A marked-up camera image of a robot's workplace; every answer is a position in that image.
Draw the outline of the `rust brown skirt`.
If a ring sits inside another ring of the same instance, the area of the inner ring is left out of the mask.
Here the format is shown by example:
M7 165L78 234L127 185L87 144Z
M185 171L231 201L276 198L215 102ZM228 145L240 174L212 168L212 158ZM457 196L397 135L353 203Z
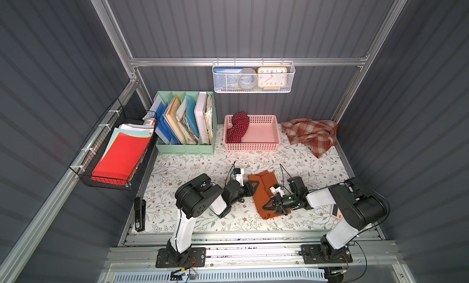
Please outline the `rust brown skirt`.
M263 220L268 220L280 216L280 214L276 214L274 210L263 209L263 206L270 203L271 198L274 196L271 187L278 185L274 172L266 170L258 174L248 175L248 181L254 183L254 187L256 188L256 192L252 197L260 217Z

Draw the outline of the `red plaid skirt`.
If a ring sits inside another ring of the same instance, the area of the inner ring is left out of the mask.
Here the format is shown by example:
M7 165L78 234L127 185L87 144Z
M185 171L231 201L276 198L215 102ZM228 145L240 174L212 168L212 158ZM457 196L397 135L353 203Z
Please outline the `red plaid skirt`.
M303 144L316 158L337 145L338 124L332 120L300 118L282 122L281 126L291 145Z

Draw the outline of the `pink plastic basket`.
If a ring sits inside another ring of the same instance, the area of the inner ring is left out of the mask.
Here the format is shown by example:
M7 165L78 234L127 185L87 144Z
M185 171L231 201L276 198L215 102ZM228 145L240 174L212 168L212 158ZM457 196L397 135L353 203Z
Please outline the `pink plastic basket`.
M224 119L223 144L227 151L277 151L280 132L275 115L249 115L250 124L240 143L227 143L227 130L232 128L232 115Z

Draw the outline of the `red polka dot skirt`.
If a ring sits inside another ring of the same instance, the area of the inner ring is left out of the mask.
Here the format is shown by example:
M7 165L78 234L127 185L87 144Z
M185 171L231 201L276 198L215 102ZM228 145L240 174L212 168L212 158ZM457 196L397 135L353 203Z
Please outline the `red polka dot skirt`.
M232 127L227 129L226 143L240 143L250 125L250 118L245 112L238 112L232 116Z

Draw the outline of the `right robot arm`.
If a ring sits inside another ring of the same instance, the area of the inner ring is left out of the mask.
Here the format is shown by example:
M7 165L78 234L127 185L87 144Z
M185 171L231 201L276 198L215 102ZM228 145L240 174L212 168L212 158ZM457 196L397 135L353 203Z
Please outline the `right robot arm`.
M263 209L287 215L290 210L336 205L343 216L332 230L323 235L317 249L303 252L306 256L320 256L326 262L343 257L350 241L370 224L386 219L390 213L390 206L382 195L354 178L309 190L297 176L289 178L288 185L289 195L276 193Z

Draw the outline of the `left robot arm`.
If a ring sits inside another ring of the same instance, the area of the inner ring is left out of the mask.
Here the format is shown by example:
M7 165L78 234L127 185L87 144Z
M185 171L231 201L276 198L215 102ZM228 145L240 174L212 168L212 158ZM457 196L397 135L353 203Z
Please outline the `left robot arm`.
M234 203L254 196L258 186L258 182L241 184L234 179L221 187L205 173L183 184L175 193L178 219L175 232L167 243L170 257L178 263L188 259L196 219L206 210L223 218L231 212Z

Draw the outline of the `grey tape roll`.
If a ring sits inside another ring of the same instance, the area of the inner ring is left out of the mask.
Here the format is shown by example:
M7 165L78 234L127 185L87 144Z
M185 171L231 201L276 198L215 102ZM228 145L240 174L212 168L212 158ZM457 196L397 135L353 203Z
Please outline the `grey tape roll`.
M238 85L244 91L252 91L257 87L256 70L243 68L238 75Z

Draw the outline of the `white calculator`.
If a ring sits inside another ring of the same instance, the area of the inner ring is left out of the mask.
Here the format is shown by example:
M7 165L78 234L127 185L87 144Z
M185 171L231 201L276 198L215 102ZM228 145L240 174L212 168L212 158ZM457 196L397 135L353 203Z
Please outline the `white calculator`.
M339 209L338 205L337 204L334 204L332 207L331 207L331 212L330 212L330 215L338 220L341 220L343 218L343 215L342 215L342 212L341 210Z

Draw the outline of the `floral table mat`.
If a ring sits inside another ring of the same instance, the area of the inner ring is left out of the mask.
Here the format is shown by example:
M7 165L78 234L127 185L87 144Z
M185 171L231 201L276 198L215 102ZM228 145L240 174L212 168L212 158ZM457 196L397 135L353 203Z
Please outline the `floral table mat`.
M158 155L144 199L147 202L145 234L171 234L177 225L175 192L185 182L207 174L212 181L224 186L232 165L244 169L244 175L269 171L279 182L288 176L299 176L309 189L320 189L348 179L348 173L335 147L316 158L308 147L291 145L285 134L275 152L228 152L222 142L224 128L218 126L217 143L211 155ZM273 232L323 231L333 228L338 219L329 206L313 210L296 210L287 216L264 220L258 214L252 198L233 205L225 218L208 210L195 224L195 232Z

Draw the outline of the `green file organizer box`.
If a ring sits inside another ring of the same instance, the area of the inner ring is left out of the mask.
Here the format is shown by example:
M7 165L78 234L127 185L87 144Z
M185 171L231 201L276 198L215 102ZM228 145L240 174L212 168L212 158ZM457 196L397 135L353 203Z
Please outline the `green file organizer box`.
M159 97L168 104L169 101L174 97L178 96L182 101L185 96L190 96L195 102L199 96L200 91L157 91L153 100L156 101ZM211 91L206 92L207 95L211 96L212 99L212 130L213 130L213 140L210 145L203 145L201 143L197 145L176 145L176 144L165 144L160 137L157 138L155 146L159 154L176 154L176 155L212 155L215 153L216 142L220 140L217 138L217 113L216 113L216 103L214 99L214 93Z

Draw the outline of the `white binder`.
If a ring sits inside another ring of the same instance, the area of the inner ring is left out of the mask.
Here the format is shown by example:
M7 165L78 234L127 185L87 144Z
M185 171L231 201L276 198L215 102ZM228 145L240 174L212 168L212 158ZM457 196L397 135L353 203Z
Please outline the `white binder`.
M207 92L199 92L194 108L195 119L199 130L199 139L203 145L209 144L207 126L205 122Z

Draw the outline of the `black stapler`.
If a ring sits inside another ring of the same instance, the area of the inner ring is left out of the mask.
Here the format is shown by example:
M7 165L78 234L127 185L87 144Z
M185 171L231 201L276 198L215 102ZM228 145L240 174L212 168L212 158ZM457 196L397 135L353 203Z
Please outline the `black stapler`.
M134 200L134 223L135 230L142 232L145 230L146 222L146 200L136 197Z

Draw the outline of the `blue box in basket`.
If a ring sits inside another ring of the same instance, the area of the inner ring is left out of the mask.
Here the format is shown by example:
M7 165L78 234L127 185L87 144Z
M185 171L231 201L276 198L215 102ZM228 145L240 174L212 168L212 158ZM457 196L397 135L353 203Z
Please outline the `blue box in basket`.
M239 73L242 70L243 68L236 67L213 68L214 91L217 93L240 91Z

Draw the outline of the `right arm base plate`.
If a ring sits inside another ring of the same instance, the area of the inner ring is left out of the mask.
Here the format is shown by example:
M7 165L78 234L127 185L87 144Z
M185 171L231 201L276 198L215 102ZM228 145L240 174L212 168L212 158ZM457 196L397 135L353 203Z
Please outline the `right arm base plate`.
M301 245L299 255L305 264L351 263L353 258L347 247L335 250L324 245Z

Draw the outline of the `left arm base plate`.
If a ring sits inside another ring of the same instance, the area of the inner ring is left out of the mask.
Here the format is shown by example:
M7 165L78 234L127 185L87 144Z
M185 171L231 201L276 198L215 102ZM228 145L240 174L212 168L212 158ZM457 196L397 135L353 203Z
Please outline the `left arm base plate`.
M158 251L155 267L156 268L174 268L174 267L204 267L206 260L206 248L189 247L186 251L179 253L170 248L161 248Z

